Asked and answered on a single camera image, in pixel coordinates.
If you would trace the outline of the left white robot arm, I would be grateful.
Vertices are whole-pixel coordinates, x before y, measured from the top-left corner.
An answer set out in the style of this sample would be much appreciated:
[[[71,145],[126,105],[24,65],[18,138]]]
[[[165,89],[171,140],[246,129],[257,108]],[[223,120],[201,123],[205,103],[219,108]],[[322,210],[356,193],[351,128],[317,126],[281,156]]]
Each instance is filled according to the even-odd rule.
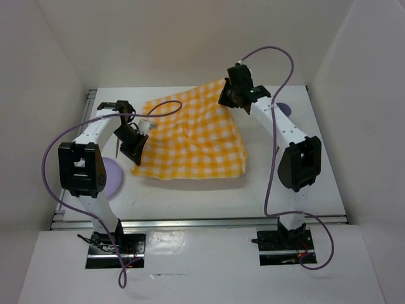
[[[128,101],[101,103],[96,115],[72,142],[58,147],[59,176],[63,189],[78,199],[92,220],[92,239],[112,253],[125,247],[120,219],[113,213],[105,187],[107,172],[101,151],[112,135],[120,141],[120,152],[136,165],[141,164],[148,132],[156,128],[150,120],[133,124],[135,109]]]

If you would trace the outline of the yellow checkered cloth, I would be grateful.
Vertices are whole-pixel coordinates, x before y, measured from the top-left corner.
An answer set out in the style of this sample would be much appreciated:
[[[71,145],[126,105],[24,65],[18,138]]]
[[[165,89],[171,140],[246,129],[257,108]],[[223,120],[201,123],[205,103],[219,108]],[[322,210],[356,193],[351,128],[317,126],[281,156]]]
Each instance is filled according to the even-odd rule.
[[[160,180],[221,179],[246,172],[247,151],[232,114],[218,104],[225,79],[144,103],[154,115],[135,176]]]

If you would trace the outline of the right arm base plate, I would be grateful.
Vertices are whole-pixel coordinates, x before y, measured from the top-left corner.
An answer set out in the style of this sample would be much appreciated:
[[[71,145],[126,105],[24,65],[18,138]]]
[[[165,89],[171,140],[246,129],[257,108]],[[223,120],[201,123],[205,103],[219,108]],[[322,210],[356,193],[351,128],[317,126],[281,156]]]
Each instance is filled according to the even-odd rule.
[[[306,229],[299,238],[283,243],[277,231],[257,231],[251,242],[258,247],[260,266],[316,264],[311,231]]]

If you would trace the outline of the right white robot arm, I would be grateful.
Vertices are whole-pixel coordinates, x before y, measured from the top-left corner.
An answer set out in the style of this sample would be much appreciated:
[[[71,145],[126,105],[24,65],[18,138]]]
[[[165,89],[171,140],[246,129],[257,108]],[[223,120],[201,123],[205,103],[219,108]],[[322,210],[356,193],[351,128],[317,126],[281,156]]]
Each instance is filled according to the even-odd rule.
[[[268,216],[268,203],[274,177],[284,188],[291,190],[293,204],[306,201],[302,188],[311,186],[321,172],[321,141],[298,129],[275,103],[275,96],[262,85],[253,84],[250,68],[236,63],[227,69],[228,77],[218,104],[228,108],[242,108],[253,116],[271,135],[273,152],[264,212]]]

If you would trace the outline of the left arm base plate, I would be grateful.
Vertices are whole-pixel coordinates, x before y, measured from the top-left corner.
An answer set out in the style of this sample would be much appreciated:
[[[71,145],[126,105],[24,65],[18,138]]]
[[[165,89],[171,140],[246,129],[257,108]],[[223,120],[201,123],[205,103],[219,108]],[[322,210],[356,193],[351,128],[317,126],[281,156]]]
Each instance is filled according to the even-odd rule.
[[[82,237],[89,245],[86,269],[120,269],[121,265],[112,245],[105,235],[93,234],[91,238]],[[146,248],[146,233],[124,234],[117,245],[123,263],[128,268],[143,268]]]

